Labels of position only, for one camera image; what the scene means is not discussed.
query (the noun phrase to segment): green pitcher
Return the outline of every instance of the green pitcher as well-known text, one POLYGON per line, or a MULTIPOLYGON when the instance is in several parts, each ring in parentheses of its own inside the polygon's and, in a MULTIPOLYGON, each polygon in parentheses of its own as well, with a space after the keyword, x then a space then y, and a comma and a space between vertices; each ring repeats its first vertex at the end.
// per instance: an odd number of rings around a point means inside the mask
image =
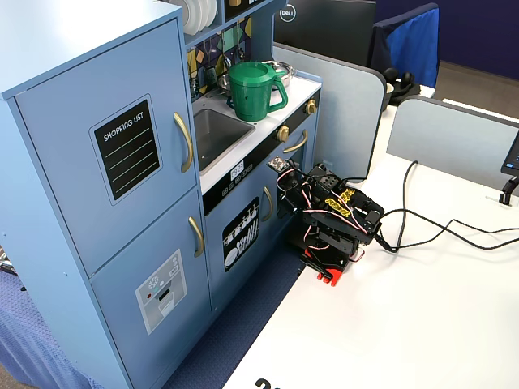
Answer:
POLYGON ((246 122, 257 122, 267 113, 285 108, 289 102, 279 76, 283 74, 261 62, 240 62, 229 68, 230 91, 236 116, 246 122), (276 85, 281 103, 270 105, 272 87, 276 85))

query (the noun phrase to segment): stainless steel sink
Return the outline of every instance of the stainless steel sink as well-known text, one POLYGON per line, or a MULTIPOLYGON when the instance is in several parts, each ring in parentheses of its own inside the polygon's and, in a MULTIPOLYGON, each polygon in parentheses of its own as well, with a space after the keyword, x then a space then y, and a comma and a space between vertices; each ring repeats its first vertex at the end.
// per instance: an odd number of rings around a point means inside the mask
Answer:
POLYGON ((202 109, 195 115, 198 163, 204 171, 225 154, 233 144, 254 130, 254 126, 212 109, 202 109))

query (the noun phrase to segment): dell monitor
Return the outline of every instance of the dell monitor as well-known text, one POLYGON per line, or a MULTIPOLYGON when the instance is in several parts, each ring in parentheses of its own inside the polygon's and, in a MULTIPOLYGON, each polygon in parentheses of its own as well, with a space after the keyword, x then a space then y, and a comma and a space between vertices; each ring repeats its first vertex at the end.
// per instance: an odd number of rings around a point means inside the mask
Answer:
POLYGON ((376 2, 289 0, 275 15, 274 41, 367 65, 376 2))

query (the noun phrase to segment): blue chair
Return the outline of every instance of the blue chair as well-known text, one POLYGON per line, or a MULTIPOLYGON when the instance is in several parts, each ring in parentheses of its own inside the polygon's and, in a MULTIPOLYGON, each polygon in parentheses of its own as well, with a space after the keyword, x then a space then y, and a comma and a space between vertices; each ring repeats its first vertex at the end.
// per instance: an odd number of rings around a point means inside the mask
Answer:
POLYGON ((434 88, 440 56, 440 10, 430 3, 373 25, 368 66, 383 73, 389 67, 414 74, 416 83, 434 88))

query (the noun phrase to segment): white table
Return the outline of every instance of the white table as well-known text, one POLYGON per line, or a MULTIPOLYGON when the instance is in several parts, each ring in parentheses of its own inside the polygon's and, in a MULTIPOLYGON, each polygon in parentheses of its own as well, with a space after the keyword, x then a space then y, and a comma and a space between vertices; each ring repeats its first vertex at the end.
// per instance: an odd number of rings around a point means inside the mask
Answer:
MULTIPOLYGON (((401 207, 409 161, 386 155, 362 188, 386 210, 401 207)), ((442 224, 519 227, 519 210, 482 186, 418 166, 408 207, 442 224)), ((401 214, 384 219, 394 244, 401 214)), ((455 230, 482 245, 519 237, 455 230)), ((437 228, 409 216, 403 243, 437 228)), ((515 388, 519 382, 519 244, 483 252, 444 234, 400 254, 376 242, 335 288, 307 268, 225 389, 515 388)))
POLYGON ((512 117, 506 116, 506 115, 502 115, 500 113, 496 113, 496 112, 493 112, 493 111, 488 111, 486 109, 474 107, 473 105, 468 105, 468 104, 460 103, 459 101, 454 101, 454 100, 449 100, 449 99, 443 99, 442 101, 444 103, 448 103, 450 105, 456 105, 458 107, 472 109, 473 111, 476 111, 476 112, 486 113, 487 115, 495 116, 497 118, 501 118, 501 119, 504 119, 504 120, 509 120, 510 122, 519 123, 519 119, 512 118, 512 117))
MULTIPOLYGON (((436 90, 434 88, 420 86, 420 96, 429 97, 430 99, 435 95, 436 90)), ((370 171, 380 162, 388 150, 389 138, 391 136, 392 124, 395 121, 397 115, 397 107, 394 105, 388 105, 385 111, 382 112, 380 117, 379 131, 376 135, 375 147, 373 149, 373 157, 371 158, 370 171)))

